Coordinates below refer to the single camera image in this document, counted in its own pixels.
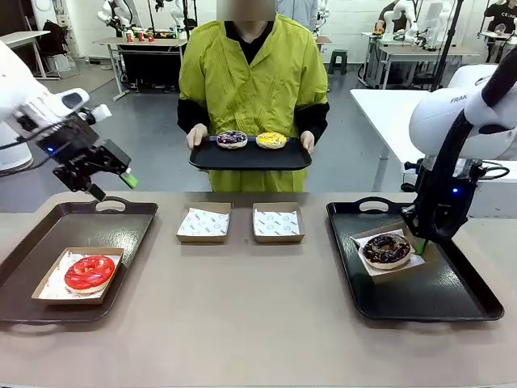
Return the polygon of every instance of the black shirt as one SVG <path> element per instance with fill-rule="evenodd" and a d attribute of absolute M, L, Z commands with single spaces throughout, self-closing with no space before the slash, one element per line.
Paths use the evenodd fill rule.
<path fill-rule="evenodd" d="M 494 31 L 499 24 L 505 25 L 504 32 L 511 34 L 515 30 L 514 19 L 517 18 L 517 6 L 510 8 L 508 4 L 492 4 L 485 11 L 487 18 L 493 17 L 488 25 L 488 31 Z"/>
<path fill-rule="evenodd" d="M 388 11 L 393 11 L 394 9 L 395 9 L 395 2 L 388 4 L 380 13 L 378 20 L 382 20 L 383 22 L 386 23 L 385 13 Z M 394 32 L 397 32 L 399 30 L 405 30 L 406 26 L 407 26 L 406 13 L 403 11 L 402 17 L 400 19 L 394 20 L 393 24 L 395 24 L 395 27 L 393 29 Z"/>
<path fill-rule="evenodd" d="M 264 32 L 257 39 L 248 43 L 238 34 L 235 24 L 232 22 L 225 22 L 226 37 L 239 42 L 241 50 L 244 53 L 248 64 L 250 64 L 266 42 L 269 34 L 273 31 L 274 25 L 274 21 L 268 22 Z M 298 132 L 302 134 L 304 131 L 310 131 L 314 135 L 315 140 L 318 141 L 327 127 L 326 114 L 329 110 L 330 105 L 328 103 L 317 103 L 310 107 L 306 107 L 305 109 L 295 111 L 294 121 L 298 128 Z M 180 99 L 178 102 L 179 127 L 185 133 L 189 133 L 190 130 L 199 123 L 204 124 L 207 127 L 210 125 L 208 110 L 194 101 Z"/>

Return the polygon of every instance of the person's right hand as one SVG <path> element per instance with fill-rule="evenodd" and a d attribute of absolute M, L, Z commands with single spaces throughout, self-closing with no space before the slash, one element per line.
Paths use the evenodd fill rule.
<path fill-rule="evenodd" d="M 203 137 L 208 135 L 208 129 L 204 124 L 197 124 L 187 135 L 187 146 L 190 151 L 201 144 Z"/>

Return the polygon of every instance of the person's left hand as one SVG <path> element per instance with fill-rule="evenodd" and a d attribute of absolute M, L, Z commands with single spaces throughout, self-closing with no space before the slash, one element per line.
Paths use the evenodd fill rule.
<path fill-rule="evenodd" d="M 300 136 L 301 145 L 312 155 L 314 152 L 314 135 L 310 131 L 305 131 Z"/>

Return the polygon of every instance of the black sleeve cuff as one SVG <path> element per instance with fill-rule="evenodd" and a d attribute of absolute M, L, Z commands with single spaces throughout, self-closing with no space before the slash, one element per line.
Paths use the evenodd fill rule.
<path fill-rule="evenodd" d="M 315 143 L 325 132 L 328 123 L 326 114 L 330 110 L 329 103 L 317 103 L 294 112 L 294 123 L 298 128 L 298 134 L 310 131 L 314 135 Z"/>
<path fill-rule="evenodd" d="M 197 124 L 204 124 L 206 127 L 210 125 L 208 110 L 189 99 L 180 99 L 178 101 L 178 126 L 185 133 L 189 133 Z"/>

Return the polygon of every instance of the yellow donut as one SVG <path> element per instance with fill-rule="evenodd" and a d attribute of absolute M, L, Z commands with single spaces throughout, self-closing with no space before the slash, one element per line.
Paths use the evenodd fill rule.
<path fill-rule="evenodd" d="M 276 132 L 265 132 L 257 136 L 257 145 L 269 150 L 284 148 L 287 142 L 288 139 L 284 135 Z"/>

